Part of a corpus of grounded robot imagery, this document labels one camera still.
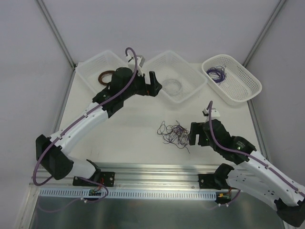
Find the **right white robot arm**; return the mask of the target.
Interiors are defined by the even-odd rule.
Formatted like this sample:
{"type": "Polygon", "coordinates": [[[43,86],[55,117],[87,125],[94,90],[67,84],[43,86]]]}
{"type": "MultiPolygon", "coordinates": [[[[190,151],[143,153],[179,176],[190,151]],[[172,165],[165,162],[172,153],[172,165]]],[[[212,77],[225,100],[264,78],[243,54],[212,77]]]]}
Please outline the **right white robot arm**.
{"type": "Polygon", "coordinates": [[[232,164],[222,163],[212,174],[199,174],[203,189],[239,189],[274,209],[293,227],[305,221],[305,187],[268,161],[253,144],[232,136],[217,119],[191,123],[189,144],[210,146],[232,164]]]}

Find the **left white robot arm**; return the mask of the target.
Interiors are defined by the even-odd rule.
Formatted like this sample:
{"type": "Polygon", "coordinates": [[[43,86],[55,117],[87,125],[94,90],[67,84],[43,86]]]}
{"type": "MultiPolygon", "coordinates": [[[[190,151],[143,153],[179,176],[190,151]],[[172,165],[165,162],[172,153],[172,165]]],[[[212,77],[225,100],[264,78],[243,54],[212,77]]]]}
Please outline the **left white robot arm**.
{"type": "Polygon", "coordinates": [[[150,83],[145,76],[127,67],[114,71],[111,81],[97,93],[86,110],[68,127],[49,137],[40,135],[36,139],[36,159],[51,178],[61,180],[74,177],[76,186],[95,186],[102,179],[102,172],[89,159],[79,160],[69,154],[75,145],[98,124],[105,122],[123,108],[124,101],[134,95],[158,95],[162,85],[157,81],[155,72],[149,72],[150,83]]]}

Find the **middle white perforated basket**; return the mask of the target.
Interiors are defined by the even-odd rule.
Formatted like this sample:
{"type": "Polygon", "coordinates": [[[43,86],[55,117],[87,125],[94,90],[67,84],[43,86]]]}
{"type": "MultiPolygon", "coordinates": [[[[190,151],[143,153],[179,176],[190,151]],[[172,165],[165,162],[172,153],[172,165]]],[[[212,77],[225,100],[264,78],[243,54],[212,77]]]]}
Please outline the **middle white perforated basket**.
{"type": "Polygon", "coordinates": [[[166,110],[182,110],[193,106],[207,79],[190,63],[173,51],[165,51],[143,66],[146,73],[154,71],[162,89],[156,99],[166,110]]]}

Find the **white perforated basket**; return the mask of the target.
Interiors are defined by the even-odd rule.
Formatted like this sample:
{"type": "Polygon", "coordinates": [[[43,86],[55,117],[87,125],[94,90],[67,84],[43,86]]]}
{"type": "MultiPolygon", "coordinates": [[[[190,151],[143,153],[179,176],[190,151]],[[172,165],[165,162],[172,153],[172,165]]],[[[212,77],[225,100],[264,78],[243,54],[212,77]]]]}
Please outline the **white perforated basket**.
{"type": "Polygon", "coordinates": [[[119,67],[127,67],[119,56],[110,50],[101,52],[85,62],[79,63],[76,73],[80,76],[87,87],[94,93],[100,92],[104,86],[99,83],[98,76],[105,71],[116,70],[119,67]]]}
{"type": "Polygon", "coordinates": [[[245,103],[262,90],[262,84],[236,59],[227,54],[219,54],[202,63],[202,71],[208,85],[228,104],[238,106],[245,103]],[[225,73],[222,82],[215,82],[208,74],[212,67],[221,67],[225,73]]]}
{"type": "Polygon", "coordinates": [[[156,99],[166,110],[182,110],[193,106],[207,79],[190,63],[173,51],[165,51],[143,66],[146,73],[154,71],[162,89],[156,99]]]}

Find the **left white perforated basket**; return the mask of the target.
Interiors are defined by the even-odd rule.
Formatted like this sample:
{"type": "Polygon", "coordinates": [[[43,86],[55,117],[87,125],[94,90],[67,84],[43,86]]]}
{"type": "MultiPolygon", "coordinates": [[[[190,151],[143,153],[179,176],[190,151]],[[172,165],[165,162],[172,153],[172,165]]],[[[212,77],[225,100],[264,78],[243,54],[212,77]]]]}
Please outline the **left white perforated basket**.
{"type": "Polygon", "coordinates": [[[76,73],[80,76],[87,87],[94,93],[100,92],[104,86],[99,83],[98,76],[105,71],[116,70],[119,67],[127,67],[119,56],[110,50],[101,52],[85,62],[79,63],[76,73]]]}

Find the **right white perforated basket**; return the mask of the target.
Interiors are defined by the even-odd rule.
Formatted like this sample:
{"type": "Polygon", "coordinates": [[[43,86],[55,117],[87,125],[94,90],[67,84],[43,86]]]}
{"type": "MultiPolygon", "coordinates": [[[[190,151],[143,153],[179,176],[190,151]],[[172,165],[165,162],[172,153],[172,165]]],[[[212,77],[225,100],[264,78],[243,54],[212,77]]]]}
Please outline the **right white perforated basket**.
{"type": "Polygon", "coordinates": [[[262,84],[236,59],[227,54],[219,54],[202,63],[202,71],[208,85],[228,104],[238,106],[245,103],[262,90],[262,84]],[[225,73],[222,82],[215,82],[208,74],[212,67],[221,67],[225,73]]]}

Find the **left aluminium frame post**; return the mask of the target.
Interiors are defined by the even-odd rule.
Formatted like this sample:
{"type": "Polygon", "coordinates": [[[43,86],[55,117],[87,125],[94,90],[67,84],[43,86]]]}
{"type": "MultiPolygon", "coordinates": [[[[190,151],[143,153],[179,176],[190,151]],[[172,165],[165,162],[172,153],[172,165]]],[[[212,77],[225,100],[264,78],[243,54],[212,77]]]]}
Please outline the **left aluminium frame post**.
{"type": "Polygon", "coordinates": [[[76,63],[73,61],[73,58],[67,49],[67,46],[43,0],[35,0],[35,3],[37,4],[39,10],[41,11],[45,21],[47,22],[59,48],[61,49],[62,53],[65,56],[65,59],[67,60],[69,66],[74,70],[76,68],[76,63]]]}

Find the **aluminium frame post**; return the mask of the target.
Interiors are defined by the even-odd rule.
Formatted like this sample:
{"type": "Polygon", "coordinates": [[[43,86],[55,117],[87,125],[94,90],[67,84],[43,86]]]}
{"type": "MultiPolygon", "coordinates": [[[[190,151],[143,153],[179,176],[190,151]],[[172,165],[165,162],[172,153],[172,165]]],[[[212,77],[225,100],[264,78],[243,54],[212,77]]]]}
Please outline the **aluminium frame post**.
{"type": "Polygon", "coordinates": [[[45,21],[47,22],[59,48],[61,49],[62,53],[65,56],[65,59],[67,60],[69,66],[74,70],[76,68],[76,63],[73,61],[73,58],[67,49],[67,46],[43,0],[35,0],[35,3],[37,4],[39,10],[41,11],[45,21]]]}
{"type": "Polygon", "coordinates": [[[256,38],[254,44],[252,45],[245,61],[243,62],[244,67],[247,67],[249,62],[252,60],[253,56],[255,55],[257,50],[259,49],[259,46],[263,42],[265,36],[267,35],[268,31],[272,27],[273,23],[277,19],[279,13],[282,11],[282,9],[283,9],[283,7],[285,6],[286,3],[287,3],[287,0],[279,0],[277,2],[275,8],[273,9],[272,13],[268,17],[268,19],[267,19],[266,23],[264,24],[262,30],[260,31],[260,33],[259,33],[258,37],[256,38]]]}

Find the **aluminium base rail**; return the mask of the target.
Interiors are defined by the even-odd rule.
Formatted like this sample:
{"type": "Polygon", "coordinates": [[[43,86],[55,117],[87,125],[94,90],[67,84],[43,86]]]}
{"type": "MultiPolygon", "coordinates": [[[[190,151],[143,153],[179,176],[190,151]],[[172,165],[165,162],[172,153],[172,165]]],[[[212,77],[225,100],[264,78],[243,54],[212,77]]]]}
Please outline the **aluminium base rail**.
{"type": "MultiPolygon", "coordinates": [[[[219,165],[141,165],[120,163],[97,163],[102,172],[114,172],[115,188],[123,189],[155,189],[155,190],[197,190],[199,189],[198,175],[212,174],[219,165]]],[[[94,168],[87,161],[75,163],[70,172],[60,178],[55,178],[46,169],[36,166],[31,183],[43,186],[53,185],[72,186],[76,175],[86,178],[94,173],[94,168]]]]}

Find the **right aluminium frame post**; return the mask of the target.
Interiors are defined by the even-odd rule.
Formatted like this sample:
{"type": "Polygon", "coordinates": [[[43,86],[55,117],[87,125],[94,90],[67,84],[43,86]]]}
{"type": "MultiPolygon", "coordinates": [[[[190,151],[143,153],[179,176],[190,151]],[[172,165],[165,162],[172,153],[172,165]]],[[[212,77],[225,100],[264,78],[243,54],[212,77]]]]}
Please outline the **right aluminium frame post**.
{"type": "Polygon", "coordinates": [[[264,24],[262,30],[260,31],[260,33],[259,33],[258,37],[256,38],[254,44],[252,45],[245,61],[243,62],[244,67],[247,67],[249,62],[252,60],[253,56],[255,55],[257,50],[259,49],[259,46],[263,42],[265,36],[267,35],[268,31],[272,27],[273,23],[277,19],[279,13],[282,11],[282,9],[283,9],[283,7],[285,6],[286,3],[287,3],[287,0],[279,0],[277,2],[275,8],[273,9],[272,13],[268,17],[268,19],[267,19],[266,23],[264,24]]]}

